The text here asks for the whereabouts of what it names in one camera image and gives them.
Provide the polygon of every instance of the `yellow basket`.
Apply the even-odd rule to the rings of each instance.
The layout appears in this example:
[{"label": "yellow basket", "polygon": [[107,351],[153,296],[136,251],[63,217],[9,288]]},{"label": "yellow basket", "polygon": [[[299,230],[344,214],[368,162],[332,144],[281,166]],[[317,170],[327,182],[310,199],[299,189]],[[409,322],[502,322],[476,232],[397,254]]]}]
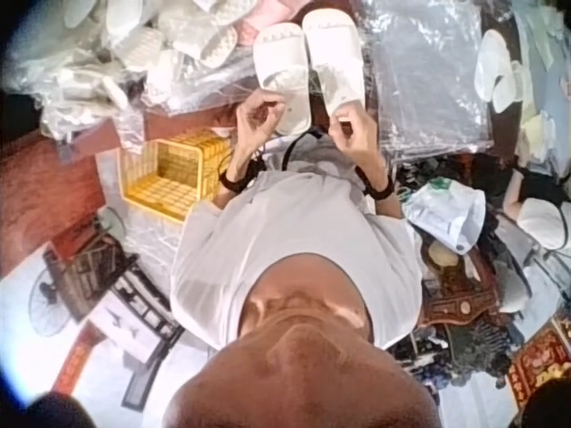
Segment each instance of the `yellow basket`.
[{"label": "yellow basket", "polygon": [[120,150],[121,196],[182,223],[195,202],[216,195],[230,151],[228,140],[210,130],[149,141],[140,155]]}]

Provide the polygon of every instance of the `rug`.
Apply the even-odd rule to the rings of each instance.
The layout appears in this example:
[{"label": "rug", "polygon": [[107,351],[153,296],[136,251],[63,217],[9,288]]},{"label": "rug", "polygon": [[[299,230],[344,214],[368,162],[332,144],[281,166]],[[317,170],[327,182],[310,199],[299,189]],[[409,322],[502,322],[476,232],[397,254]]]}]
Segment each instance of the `rug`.
[{"label": "rug", "polygon": [[523,408],[540,386],[560,378],[568,370],[571,370],[571,317],[558,311],[518,352],[509,368],[509,385],[517,406]]},{"label": "rug", "polygon": [[90,322],[86,322],[55,379],[52,391],[71,395],[78,384],[81,372],[87,364],[91,351],[104,339],[103,334]]}]

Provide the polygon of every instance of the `white shirt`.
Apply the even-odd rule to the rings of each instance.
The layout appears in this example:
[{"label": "white shirt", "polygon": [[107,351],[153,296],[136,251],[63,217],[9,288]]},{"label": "white shirt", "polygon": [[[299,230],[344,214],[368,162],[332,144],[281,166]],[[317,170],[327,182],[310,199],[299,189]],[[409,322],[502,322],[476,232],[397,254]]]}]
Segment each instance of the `white shirt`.
[{"label": "white shirt", "polygon": [[563,202],[558,209],[551,202],[526,199],[522,204],[517,225],[532,236],[546,250],[561,250],[571,247],[571,239],[565,233],[567,223],[571,234],[571,203]]},{"label": "white shirt", "polygon": [[246,296],[261,274],[302,253],[334,262],[370,314],[374,343],[387,348],[418,321],[420,270],[405,220],[363,213],[347,180],[262,172],[224,210],[196,204],[171,271],[178,322],[219,350],[238,334]]}]

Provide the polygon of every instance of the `black wristband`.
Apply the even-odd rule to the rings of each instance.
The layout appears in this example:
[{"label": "black wristband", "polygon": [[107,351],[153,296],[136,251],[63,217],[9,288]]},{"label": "black wristband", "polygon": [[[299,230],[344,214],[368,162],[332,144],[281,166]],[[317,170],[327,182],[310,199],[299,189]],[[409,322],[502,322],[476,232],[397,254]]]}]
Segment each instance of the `black wristband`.
[{"label": "black wristband", "polygon": [[234,182],[228,180],[226,176],[227,169],[224,170],[222,174],[219,175],[219,180],[221,184],[226,187],[228,190],[234,193],[241,193],[243,192],[246,187],[250,184],[252,180],[254,180],[260,171],[266,170],[266,163],[263,161],[261,157],[256,159],[250,159],[248,162],[248,168],[246,169],[246,175],[241,180]]},{"label": "black wristband", "polygon": [[365,185],[365,190],[363,191],[364,194],[368,194],[371,198],[375,201],[384,201],[386,198],[391,196],[394,193],[394,183],[391,179],[391,176],[387,176],[387,185],[386,189],[383,191],[376,190],[372,185],[371,182],[368,181],[367,175],[363,172],[363,170],[359,167],[355,168],[355,172],[359,176],[360,180]]}]

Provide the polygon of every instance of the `bag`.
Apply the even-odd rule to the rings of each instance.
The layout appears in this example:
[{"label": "bag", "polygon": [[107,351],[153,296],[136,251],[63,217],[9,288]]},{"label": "bag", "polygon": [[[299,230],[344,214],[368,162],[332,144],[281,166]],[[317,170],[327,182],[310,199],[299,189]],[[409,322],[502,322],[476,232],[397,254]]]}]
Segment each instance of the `bag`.
[{"label": "bag", "polygon": [[411,195],[402,210],[410,223],[464,255],[482,232],[485,196],[481,190],[439,177]]}]

